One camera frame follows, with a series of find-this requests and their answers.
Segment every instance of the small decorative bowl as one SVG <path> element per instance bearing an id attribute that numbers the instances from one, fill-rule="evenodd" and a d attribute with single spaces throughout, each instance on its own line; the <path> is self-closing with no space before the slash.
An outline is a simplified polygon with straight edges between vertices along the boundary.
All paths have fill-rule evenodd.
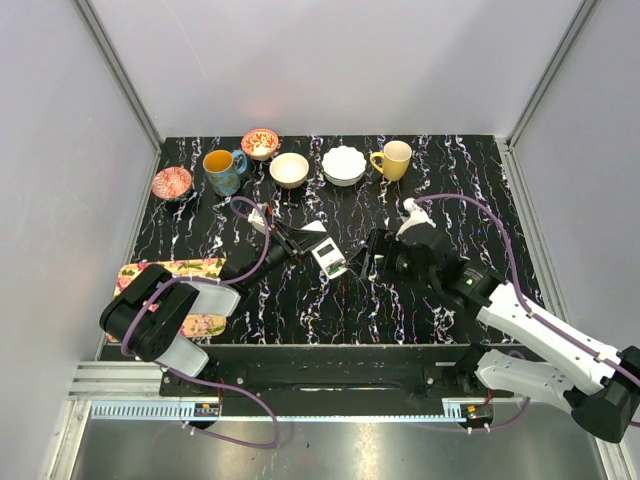
<path id="1" fill-rule="evenodd" d="M 166 202 L 177 202 L 187 197 L 193 177 L 182 167 L 169 167 L 158 172 L 151 182 L 151 192 Z"/>
<path id="2" fill-rule="evenodd" d="M 267 128 L 251 130 L 242 138 L 242 151 L 254 160 L 264 161 L 278 148 L 278 136 Z"/>
<path id="3" fill-rule="evenodd" d="M 361 152 L 344 145 L 332 148 L 322 158 L 324 176 L 339 187 L 358 183 L 364 175 L 366 166 L 367 161 Z"/>

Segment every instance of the white device with screen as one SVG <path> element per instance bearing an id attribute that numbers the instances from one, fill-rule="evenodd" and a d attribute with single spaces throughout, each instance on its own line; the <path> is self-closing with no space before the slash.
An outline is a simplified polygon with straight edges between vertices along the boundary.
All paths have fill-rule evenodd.
<path id="1" fill-rule="evenodd" d="M 311 253 L 327 277 L 336 278 L 347 271 L 347 260 L 332 238 L 327 238 Z"/>

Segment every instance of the white wall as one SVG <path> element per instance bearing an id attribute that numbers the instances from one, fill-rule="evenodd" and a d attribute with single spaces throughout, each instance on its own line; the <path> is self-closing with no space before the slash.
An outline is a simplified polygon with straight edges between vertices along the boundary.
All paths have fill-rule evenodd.
<path id="1" fill-rule="evenodd" d="M 516 146 L 572 323 L 618 348 L 640 346 L 639 24 L 601 2 Z"/>
<path id="2" fill-rule="evenodd" d="M 153 151 L 69 0 L 0 2 L 0 477 L 46 461 Z"/>
<path id="3" fill-rule="evenodd" d="M 580 0 L 93 0 L 164 136 L 513 128 Z"/>

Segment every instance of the white scalloped bowl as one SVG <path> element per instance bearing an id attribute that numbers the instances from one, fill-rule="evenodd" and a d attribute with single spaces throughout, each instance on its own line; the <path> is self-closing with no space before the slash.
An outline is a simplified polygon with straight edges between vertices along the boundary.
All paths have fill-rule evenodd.
<path id="1" fill-rule="evenodd" d="M 324 176 L 338 187 L 355 185 L 362 178 L 367 166 L 362 152 L 344 145 L 329 150 L 322 157 Z"/>

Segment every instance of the black marble table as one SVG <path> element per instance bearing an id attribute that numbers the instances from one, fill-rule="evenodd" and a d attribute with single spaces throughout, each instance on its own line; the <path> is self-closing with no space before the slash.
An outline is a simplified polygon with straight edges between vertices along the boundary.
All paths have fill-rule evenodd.
<path id="1" fill-rule="evenodd" d="M 368 158 L 390 140 L 409 143 L 414 155 L 407 174 L 388 182 L 368 166 L 352 187 L 336 187 L 322 175 L 320 162 L 332 147 L 352 146 Z M 234 150 L 240 137 L 167 139 L 158 169 L 180 165 L 194 175 L 190 201 L 166 204 L 150 195 L 133 262 L 227 257 L 236 245 L 261 245 L 262 235 L 231 212 L 229 198 L 217 196 L 202 167 L 211 150 Z M 487 204 L 511 236 L 524 293 L 542 298 L 516 209 L 491 136 L 304 136 L 281 138 L 279 151 L 296 152 L 310 163 L 307 182 L 283 190 L 269 175 L 268 162 L 253 162 L 238 195 L 268 202 L 274 217 L 293 227 L 320 220 L 348 258 L 373 227 L 397 228 L 402 201 L 435 193 L 461 193 Z M 299 208 L 290 208 L 282 202 Z M 444 229 L 461 255 L 479 257 L 510 277 L 497 229 L 472 205 L 433 203 L 430 217 Z M 479 322 L 458 321 L 426 288 L 363 284 L 347 273 L 327 280 L 309 258 L 276 269 L 259 287 L 248 310 L 227 320 L 225 332 L 199 343 L 247 344 L 433 344 L 508 343 L 501 332 Z"/>

